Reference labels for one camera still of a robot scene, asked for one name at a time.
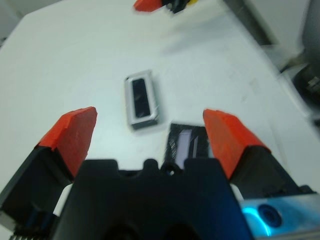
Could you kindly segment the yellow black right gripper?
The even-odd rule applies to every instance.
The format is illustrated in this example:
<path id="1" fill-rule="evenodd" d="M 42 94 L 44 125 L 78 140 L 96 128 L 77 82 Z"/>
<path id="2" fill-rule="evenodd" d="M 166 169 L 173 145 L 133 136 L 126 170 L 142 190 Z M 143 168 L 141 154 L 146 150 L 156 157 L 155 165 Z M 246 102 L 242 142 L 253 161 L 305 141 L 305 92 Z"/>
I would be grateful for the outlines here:
<path id="1" fill-rule="evenodd" d="M 188 5 L 197 3 L 198 0 L 137 0 L 133 7 L 138 12 L 153 12 L 165 6 L 172 13 L 179 13 Z"/>

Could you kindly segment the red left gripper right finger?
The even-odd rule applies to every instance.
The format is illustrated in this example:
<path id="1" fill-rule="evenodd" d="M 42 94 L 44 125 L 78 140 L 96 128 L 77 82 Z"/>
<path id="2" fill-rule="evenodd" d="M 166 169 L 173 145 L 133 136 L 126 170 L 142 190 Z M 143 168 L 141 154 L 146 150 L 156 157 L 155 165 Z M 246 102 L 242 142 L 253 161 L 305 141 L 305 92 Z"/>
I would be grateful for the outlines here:
<path id="1" fill-rule="evenodd" d="M 206 109 L 203 120 L 214 157 L 244 199 L 300 194 L 271 150 L 236 116 Z"/>

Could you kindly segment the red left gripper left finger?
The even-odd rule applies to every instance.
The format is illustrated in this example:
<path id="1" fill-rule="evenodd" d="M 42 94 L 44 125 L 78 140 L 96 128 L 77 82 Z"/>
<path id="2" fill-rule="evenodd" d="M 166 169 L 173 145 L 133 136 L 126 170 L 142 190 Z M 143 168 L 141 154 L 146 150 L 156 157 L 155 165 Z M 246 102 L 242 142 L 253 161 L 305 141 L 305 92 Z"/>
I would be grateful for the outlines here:
<path id="1" fill-rule="evenodd" d="M 64 188 L 88 154 L 95 107 L 62 115 L 0 193 L 0 224 L 9 230 L 45 230 Z"/>

